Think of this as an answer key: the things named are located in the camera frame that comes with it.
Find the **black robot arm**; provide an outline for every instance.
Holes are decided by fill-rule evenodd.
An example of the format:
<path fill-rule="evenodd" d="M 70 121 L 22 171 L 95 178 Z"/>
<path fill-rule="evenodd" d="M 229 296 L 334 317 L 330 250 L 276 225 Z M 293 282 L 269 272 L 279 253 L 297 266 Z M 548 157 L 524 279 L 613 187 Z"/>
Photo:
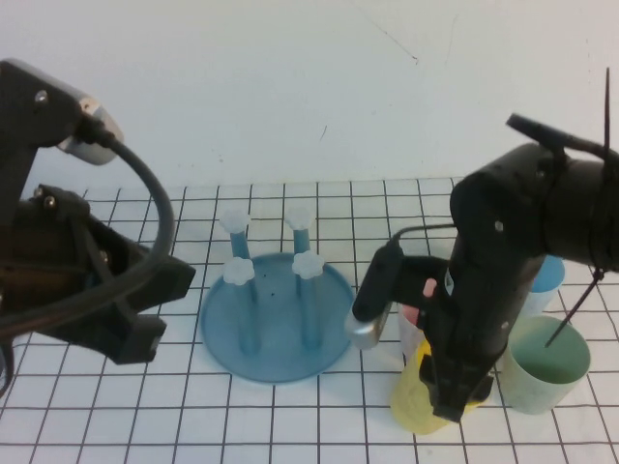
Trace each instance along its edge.
<path fill-rule="evenodd" d="M 368 348 L 390 303 L 418 307 L 431 348 L 420 377 L 434 414 L 450 421 L 489 395 L 488 373 L 547 254 L 592 266 L 598 278 L 619 268 L 619 157 L 607 145 L 520 116 L 508 124 L 538 144 L 512 150 L 455 186 L 450 259 L 404 256 L 397 234 L 376 252 L 346 321 L 353 341 Z M 572 159 L 566 148 L 602 162 Z M 421 289 L 429 278 L 438 285 L 427 298 Z"/>

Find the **grid paper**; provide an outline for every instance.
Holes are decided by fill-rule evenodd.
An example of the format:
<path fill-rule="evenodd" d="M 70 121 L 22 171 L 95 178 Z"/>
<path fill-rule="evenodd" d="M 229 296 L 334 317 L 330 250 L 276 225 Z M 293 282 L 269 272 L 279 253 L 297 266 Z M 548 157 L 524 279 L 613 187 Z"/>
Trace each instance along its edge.
<path fill-rule="evenodd" d="M 150 364 L 117 366 L 103 356 L 39 334 L 16 341 L 17 375 L 0 399 L 0 463 L 80 464 L 509 464 L 618 463 L 619 276 L 608 275 L 574 318 L 589 342 L 591 371 L 553 411 L 525 416 L 490 399 L 429 436 L 391 417 L 403 368 L 398 319 L 377 347 L 350 348 L 317 378 L 264 386 L 231 377 L 208 354 L 197 313 L 231 258 L 221 213 L 251 213 L 252 255 L 291 251 L 282 214 L 307 206 L 318 220 L 311 247 L 356 289 L 374 251 L 410 225 L 451 220 L 457 179 L 171 188 L 177 218 L 173 255 L 197 272 L 187 297 L 151 308 L 168 327 Z M 130 239 L 155 239 L 157 213 L 144 189 L 87 190 L 92 212 Z M 455 229 L 412 233 L 410 254 L 449 257 Z M 562 318 L 591 280 L 566 263 Z"/>

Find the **black grid line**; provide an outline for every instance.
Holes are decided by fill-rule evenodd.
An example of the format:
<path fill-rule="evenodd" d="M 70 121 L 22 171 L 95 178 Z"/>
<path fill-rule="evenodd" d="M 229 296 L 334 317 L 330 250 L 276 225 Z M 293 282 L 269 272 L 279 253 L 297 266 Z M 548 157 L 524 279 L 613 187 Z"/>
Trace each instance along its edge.
<path fill-rule="evenodd" d="M 557 415 L 554 414 L 554 410 L 551 410 L 550 413 L 552 414 L 552 421 L 554 422 L 554 428 L 556 428 L 557 430 L 557 436 L 559 437 L 559 445 L 561 445 L 561 451 L 563 452 L 563 457 L 565 458 L 566 464 L 568 464 L 570 460 L 568 459 L 568 454 L 565 451 L 565 445 L 563 443 L 563 438 L 561 437 L 561 429 L 559 428 L 559 421 L 557 420 Z"/>
<path fill-rule="evenodd" d="M 514 435 L 512 434 L 512 427 L 510 426 L 510 418 L 507 414 L 507 408 L 505 407 L 505 399 L 503 398 L 503 392 L 501 391 L 501 381 L 499 380 L 499 374 L 496 371 L 496 367 L 494 370 L 494 382 L 496 382 L 496 388 L 499 390 L 499 395 L 501 397 L 501 409 L 503 409 L 503 415 L 505 416 L 505 423 L 507 424 L 507 433 L 510 435 L 510 442 L 512 442 L 512 451 L 514 452 L 514 459 L 516 460 L 516 464 L 518 464 L 518 455 L 516 453 L 516 445 L 514 444 Z"/>
<path fill-rule="evenodd" d="M 62 355 L 62 361 L 60 361 L 60 367 L 58 367 L 58 374 L 62 370 L 65 365 L 65 359 L 67 358 L 67 353 L 69 352 L 69 346 L 65 346 L 65 352 Z M 47 401 L 47 408 L 44 410 L 43 420 L 41 421 L 41 426 L 39 427 L 39 433 L 37 434 L 37 441 L 35 442 L 35 446 L 32 448 L 32 453 L 30 454 L 30 460 L 28 461 L 32 464 L 32 461 L 35 458 L 35 453 L 37 452 L 37 448 L 39 447 L 39 440 L 41 440 L 41 435 L 43 434 L 43 429 L 45 428 L 45 421 L 47 421 L 47 415 L 49 414 L 49 406 L 51 405 L 51 399 L 56 393 L 56 387 L 58 386 L 58 380 L 60 379 L 60 375 L 56 375 L 56 379 L 54 380 L 54 386 L 51 389 L 51 395 L 49 396 L 49 400 Z"/>
<path fill-rule="evenodd" d="M 187 188 L 185 188 L 183 190 L 183 197 L 185 197 L 185 195 L 187 194 Z M 179 212 L 179 218 L 181 218 L 183 216 L 183 207 L 185 206 L 185 202 L 181 203 L 181 210 Z M 174 248 L 176 247 L 176 236 L 178 235 L 178 230 L 181 227 L 181 221 L 180 220 L 176 220 L 175 223 L 176 229 L 174 231 L 174 242 L 172 243 L 172 248 L 170 250 L 170 255 L 173 254 L 174 252 Z M 157 313 L 158 315 L 161 313 L 162 311 L 162 307 L 159 306 Z M 131 431 L 129 433 L 129 439 L 127 440 L 127 449 L 125 450 L 125 464 L 127 464 L 127 462 L 129 461 L 129 452 L 131 450 L 132 447 L 132 440 L 133 440 L 133 433 L 135 432 L 135 423 L 137 422 L 137 415 L 139 413 L 140 410 L 140 402 L 142 400 L 142 393 L 144 392 L 144 384 L 146 383 L 146 372 L 148 371 L 148 363 L 144 364 L 144 372 L 142 373 L 142 379 L 140 382 L 140 386 L 139 386 L 139 392 L 137 394 L 137 401 L 135 403 L 135 412 L 133 413 L 133 422 L 132 422 L 132 428 Z"/>
<path fill-rule="evenodd" d="M 209 254 L 211 253 L 211 241 L 213 240 L 213 231 L 215 230 L 215 217 L 217 216 L 217 207 L 218 207 L 218 196 L 219 196 L 219 191 L 220 189 L 217 188 L 217 192 L 216 192 L 216 197 L 215 197 L 215 207 L 213 209 L 213 220 L 211 222 L 211 232 L 210 232 L 210 240 L 209 240 L 209 246 L 208 249 L 206 251 L 206 259 L 204 261 L 204 275 L 202 276 L 202 290 L 200 291 L 200 298 L 198 300 L 198 307 L 202 308 L 202 301 L 204 299 L 204 293 L 205 293 L 205 289 L 204 289 L 204 281 L 206 280 L 206 271 L 209 267 Z M 185 188 L 185 191 L 183 193 L 183 196 L 185 196 L 187 194 L 187 189 Z M 251 209 L 251 190 L 250 190 L 250 209 Z M 182 219 L 182 211 L 183 208 L 181 207 L 181 215 L 179 215 L 179 226 L 178 229 L 180 229 L 180 222 Z M 182 374 L 186 376 L 185 379 L 185 386 L 183 389 L 183 399 L 181 400 L 181 412 L 179 415 L 179 419 L 178 419 L 178 427 L 176 429 L 176 441 L 174 443 L 174 450 L 172 452 L 172 464 L 174 464 L 174 462 L 176 462 L 176 452 L 178 450 L 178 441 L 180 439 L 181 436 L 181 429 L 183 427 L 183 415 L 186 409 L 189 409 L 185 406 L 185 401 L 187 399 L 187 388 L 189 386 L 190 383 L 190 378 L 191 378 L 191 372 L 192 372 L 192 361 L 193 361 L 193 352 L 195 349 L 195 345 L 197 344 L 195 342 L 195 338 L 197 337 L 197 331 L 199 330 L 199 325 L 200 325 L 200 318 L 198 316 L 195 317 L 195 324 L 193 326 L 193 339 L 192 339 L 192 348 L 190 350 L 190 358 L 189 361 L 187 363 L 187 373 Z"/>
<path fill-rule="evenodd" d="M 349 184 L 350 186 L 350 215 L 352 216 L 352 252 L 354 261 L 357 261 L 357 246 L 355 245 L 355 206 L 354 206 L 354 197 L 352 194 L 352 182 Z M 359 276 L 357 273 L 357 266 L 353 265 L 355 268 L 355 287 L 359 288 Z M 366 462 L 369 464 L 369 442 L 368 442 L 368 412 L 366 408 L 366 382 L 364 375 L 364 355 L 363 352 L 359 352 L 359 366 L 361 367 L 361 397 L 363 400 L 364 407 L 364 433 L 366 437 Z"/>
<path fill-rule="evenodd" d="M 112 211 L 109 215 L 110 221 L 107 222 L 109 226 L 111 223 L 111 219 L 114 217 L 114 211 L 116 210 L 116 205 L 118 204 L 118 199 L 120 196 L 121 188 L 118 189 L 116 193 L 116 200 L 114 201 L 114 206 L 112 207 Z M 146 205 L 146 213 L 144 213 L 144 220 L 148 217 L 148 210 L 151 207 L 151 200 L 148 200 L 148 204 Z M 142 232 L 144 231 L 145 222 L 142 222 L 142 227 L 140 229 L 139 237 L 141 238 Z M 93 395 L 93 401 L 91 403 L 90 412 L 88 413 L 88 419 L 86 420 L 86 426 L 84 427 L 84 434 L 81 438 L 81 445 L 79 447 L 79 451 L 77 452 L 77 462 L 81 459 L 81 454 L 84 450 L 84 443 L 86 442 L 86 435 L 88 434 L 88 427 L 90 427 L 90 421 L 93 418 L 93 412 L 95 410 L 95 404 L 97 403 L 97 396 L 99 395 L 99 388 L 101 387 L 101 383 L 103 381 L 103 373 L 105 372 L 105 366 L 107 365 L 107 358 L 103 360 L 103 365 L 101 366 L 101 372 L 99 373 L 99 379 L 97 380 L 97 387 L 95 388 L 95 394 Z"/>
<path fill-rule="evenodd" d="M 320 254 L 320 198 L 316 182 L 316 254 Z M 316 376 L 316 464 L 320 464 L 320 375 Z"/>
<path fill-rule="evenodd" d="M 227 394 L 227 399 L 225 400 L 225 416 L 223 419 L 223 436 L 221 437 L 221 458 L 220 458 L 221 464 L 223 464 L 223 455 L 225 453 L 225 438 L 226 438 L 227 431 L 228 431 L 228 417 L 230 415 L 230 395 L 231 394 L 232 394 L 232 375 L 230 375 L 230 379 L 228 382 L 228 394 Z"/>
<path fill-rule="evenodd" d="M 604 302 L 604 297 L 602 296 L 602 294 L 600 294 L 600 298 L 602 298 L 602 301 Z M 561 295 L 561 292 L 559 292 L 559 299 L 561 300 L 561 306 L 563 306 L 563 309 L 565 311 L 565 314 L 567 316 L 568 314 L 568 309 L 565 306 L 565 302 L 563 301 L 563 296 Z M 615 334 L 617 334 L 616 328 L 614 327 L 613 324 L 613 329 L 615 331 Z M 598 409 L 598 414 L 600 415 L 600 420 L 602 421 L 602 426 L 604 427 L 604 433 L 606 435 L 606 438 L 608 440 L 608 443 L 611 444 L 612 441 L 610 439 L 610 434 L 608 433 L 608 427 L 606 425 L 606 420 L 604 419 L 604 414 L 602 414 L 602 407 L 600 406 L 600 403 L 598 402 L 598 396 L 596 395 L 596 389 L 593 388 L 593 384 L 591 383 L 591 377 L 589 376 L 589 373 L 587 373 L 585 375 L 586 379 L 587 379 L 587 383 L 589 384 L 589 388 L 591 389 L 591 393 L 593 394 L 593 400 L 595 401 L 595 406 Z M 612 456 L 615 459 L 615 463 L 619 464 L 619 460 L 617 460 L 617 452 L 615 451 L 615 448 L 613 446 L 610 446 L 610 449 L 612 450 Z"/>
<path fill-rule="evenodd" d="M 82 195 L 82 198 L 86 195 L 87 191 L 88 190 L 84 192 L 84 194 Z M 116 208 L 119 195 L 120 195 L 120 189 L 118 189 L 118 191 L 116 192 L 116 198 L 114 199 L 114 204 L 112 205 L 111 215 L 114 214 L 114 210 Z M 49 400 L 47 401 L 47 408 L 44 412 L 43 420 L 41 421 L 41 427 L 39 428 L 39 433 L 37 435 L 37 441 L 35 442 L 35 446 L 32 448 L 32 453 L 30 454 L 30 460 L 28 461 L 30 464 L 32 464 L 35 458 L 35 454 L 37 453 L 37 448 L 39 447 L 39 441 L 41 440 L 41 435 L 43 434 L 43 430 L 45 427 L 45 421 L 47 420 L 47 415 L 49 414 L 49 411 L 50 411 L 51 401 L 53 400 L 54 394 L 56 394 L 56 387 L 58 387 L 58 381 L 60 380 L 60 374 L 65 365 L 65 360 L 67 359 L 67 354 L 69 353 L 70 346 L 71 346 L 70 344 L 67 344 L 65 346 L 65 352 L 63 353 L 62 361 L 60 361 L 60 366 L 58 367 L 58 373 L 56 374 L 56 378 L 54 379 L 54 385 L 51 389 L 51 395 L 49 396 Z"/>
<path fill-rule="evenodd" d="M 358 374 L 359 372 L 349 372 L 349 371 L 345 371 L 345 372 L 338 372 L 338 374 L 346 374 L 346 375 L 351 375 L 351 374 Z M 366 374 L 400 374 L 401 372 L 395 372 L 395 371 L 374 371 L 374 372 L 365 372 Z M 127 374 L 131 377 L 141 377 L 141 374 Z M 88 377 L 98 377 L 98 374 L 91 374 Z M 365 407 L 366 409 L 389 409 L 390 406 L 387 405 L 383 405 L 383 404 L 367 404 L 366 406 L 363 405 L 363 403 L 359 403 L 359 404 L 341 404 L 341 405 L 332 405 L 332 404 L 322 404 L 320 406 L 321 409 L 359 409 Z M 578 409 L 578 408 L 592 408 L 592 407 L 596 407 L 595 404 L 590 403 L 590 404 L 559 404 L 557 406 L 554 407 L 555 410 L 559 410 L 559 409 Z M 600 404 L 601 408 L 619 408 L 619 404 Z M 235 405 L 235 404 L 231 404 L 229 406 L 227 406 L 227 409 L 315 409 L 316 406 L 313 405 L 308 405 L 308 404 L 281 404 L 281 405 L 275 405 L 273 406 L 272 404 L 243 404 L 243 405 Z M 480 404 L 479 406 L 476 406 L 476 409 L 513 409 L 512 406 L 510 405 L 500 405 L 500 404 Z M 140 410 L 144 410 L 144 411 L 172 411 L 172 410 L 178 410 L 180 409 L 180 406 L 140 406 L 139 407 Z M 221 406 L 183 406 L 183 409 L 226 409 L 226 406 L 221 405 Z M 50 406 L 50 407 L 45 407 L 45 406 L 11 406 L 7 408 L 7 411 L 134 411 L 135 410 L 135 406 L 95 406 L 95 407 L 90 407 L 90 406 Z"/>
<path fill-rule="evenodd" d="M 454 187 L 456 186 L 456 184 L 454 183 L 454 178 L 452 177 L 450 181 L 452 183 L 452 190 L 454 190 Z M 466 440 L 464 439 L 464 428 L 462 427 L 461 423 L 459 423 L 458 426 L 460 429 L 460 438 L 462 439 L 462 452 L 464 453 L 464 463 L 468 464 L 468 452 L 466 452 Z"/>
<path fill-rule="evenodd" d="M 85 448 L 91 447 L 124 447 L 127 443 L 121 442 L 113 442 L 113 443 L 87 443 L 84 445 Z M 148 447 L 148 448 L 161 448 L 161 447 L 174 447 L 175 442 L 166 442 L 166 443 L 140 443 L 140 444 L 132 444 L 132 446 L 138 447 Z M 265 442 L 235 442 L 228 444 L 231 447 L 256 447 L 268 446 Z M 315 446 L 315 442 L 274 442 L 273 446 Z M 363 442 L 337 442 L 337 443 L 323 443 L 321 446 L 324 448 L 327 447 L 362 447 L 364 445 Z M 410 442 L 375 442 L 369 444 L 372 447 L 410 447 L 413 448 Z M 510 447 L 512 445 L 511 442 L 467 442 L 466 445 L 468 447 Z M 544 447 L 544 446 L 559 446 L 558 442 L 515 442 L 515 446 L 517 447 Z M 618 446 L 619 442 L 607 442 L 607 441 L 576 441 L 566 443 L 568 446 L 577 446 L 577 445 L 607 445 L 607 446 Z M 32 447 L 32 443 L 27 442 L 0 442 L 0 447 Z M 46 443 L 42 446 L 47 447 L 79 447 L 79 443 Z M 183 447 L 220 447 L 220 442 L 186 442 L 181 446 Z M 422 447 L 461 447 L 462 443 L 459 442 L 427 442 L 420 443 L 419 448 Z"/>

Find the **black wire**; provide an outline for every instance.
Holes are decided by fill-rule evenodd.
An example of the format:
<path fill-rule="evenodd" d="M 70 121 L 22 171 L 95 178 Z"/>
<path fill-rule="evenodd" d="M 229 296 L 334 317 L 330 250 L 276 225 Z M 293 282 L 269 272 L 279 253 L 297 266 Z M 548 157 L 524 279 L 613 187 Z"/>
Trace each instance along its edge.
<path fill-rule="evenodd" d="M 3 343 L 0 345 L 0 353 L 4 361 L 4 384 L 0 388 L 0 398 L 7 392 L 13 378 L 15 377 L 15 355 L 13 353 L 13 343 Z"/>
<path fill-rule="evenodd" d="M 404 227 L 399 230 L 396 235 L 391 239 L 394 242 L 398 242 L 402 235 L 407 234 L 408 232 L 419 232 L 422 230 L 433 230 L 433 229 L 451 229 L 454 225 L 451 224 L 432 224 L 432 225 L 412 225 L 410 227 Z"/>
<path fill-rule="evenodd" d="M 600 280 L 602 280 L 603 278 L 604 278 L 604 271 L 602 271 L 601 269 L 596 269 L 596 271 L 593 274 L 593 280 L 591 281 L 589 286 L 585 289 L 585 291 L 582 293 L 582 295 L 580 295 L 580 298 L 578 299 L 578 301 L 576 302 L 574 307 L 570 310 L 570 312 L 565 317 L 565 319 L 563 319 L 561 321 L 561 324 L 559 324 L 559 327 L 557 327 L 556 331 L 554 331 L 554 333 L 550 336 L 548 341 L 545 343 L 545 345 L 544 345 L 545 348 L 550 346 L 550 344 L 554 341 L 554 339 L 557 337 L 557 335 L 559 335 L 561 333 L 561 331 L 563 331 L 563 329 L 565 329 L 565 326 L 568 325 L 568 322 L 570 322 L 572 317 L 576 314 L 578 309 L 582 306 L 582 304 L 587 299 L 587 297 L 589 296 L 591 291 L 594 288 L 596 288 L 596 285 L 598 284 L 598 282 Z"/>
<path fill-rule="evenodd" d="M 66 324 L 130 294 L 154 275 L 158 265 L 170 252 L 174 234 L 174 213 L 167 193 L 157 177 L 134 152 L 110 136 L 110 132 L 102 127 L 90 129 L 93 141 L 116 153 L 149 190 L 159 213 L 157 238 L 151 251 L 141 261 L 114 279 L 60 302 L 0 317 L 0 343 L 22 334 Z"/>

